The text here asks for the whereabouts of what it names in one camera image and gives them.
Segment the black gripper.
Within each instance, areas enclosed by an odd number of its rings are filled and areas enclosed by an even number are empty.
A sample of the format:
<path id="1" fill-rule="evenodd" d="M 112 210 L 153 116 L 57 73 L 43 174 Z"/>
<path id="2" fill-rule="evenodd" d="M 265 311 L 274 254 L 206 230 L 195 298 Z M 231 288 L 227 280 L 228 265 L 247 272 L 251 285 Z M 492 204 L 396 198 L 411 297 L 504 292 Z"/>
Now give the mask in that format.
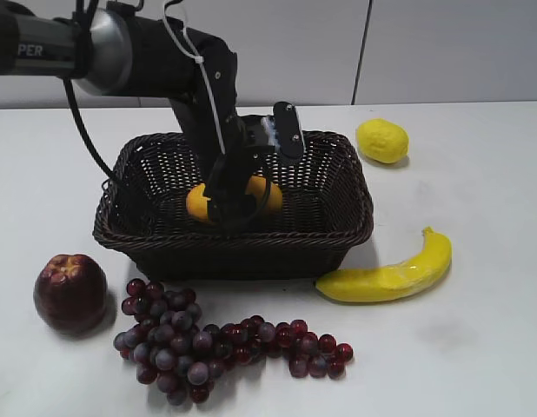
<path id="1" fill-rule="evenodd" d="M 204 195 L 209 198 L 208 217 L 227 235 L 245 229 L 263 210 L 261 200 L 247 194 L 249 180 L 260 167 L 256 153 L 237 150 L 252 145 L 267 145 L 270 133 L 262 126 L 263 116 L 239 116 L 235 98 L 215 99 L 216 113 L 224 149 L 222 154 L 219 135 L 211 102 L 190 95 L 170 105 L 182 129 L 187 144 L 196 155 L 202 176 L 208 176 Z M 303 157 L 304 140 L 299 116 L 293 104 L 278 102 L 273 106 L 278 153 L 283 165 L 295 165 Z"/>

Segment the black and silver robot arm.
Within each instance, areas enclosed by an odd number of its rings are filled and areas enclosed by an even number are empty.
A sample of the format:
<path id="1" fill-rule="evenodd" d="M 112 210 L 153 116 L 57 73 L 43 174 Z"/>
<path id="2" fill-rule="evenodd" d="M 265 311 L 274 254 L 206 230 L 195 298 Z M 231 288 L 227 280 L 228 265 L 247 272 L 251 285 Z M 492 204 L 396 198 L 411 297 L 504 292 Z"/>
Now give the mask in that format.
<path id="1" fill-rule="evenodd" d="M 221 38 L 191 29 L 185 18 L 140 17 L 128 3 L 79 1 L 70 17 L 44 19 L 0 1 L 0 76 L 59 78 L 78 128 L 75 88 L 167 98 L 203 178 L 188 195 L 188 211 L 226 231 L 282 204 L 268 177 L 254 177 L 261 159 L 277 154 L 292 165 L 304 152 L 291 103 L 276 103 L 268 116 L 238 115 L 237 56 Z"/>

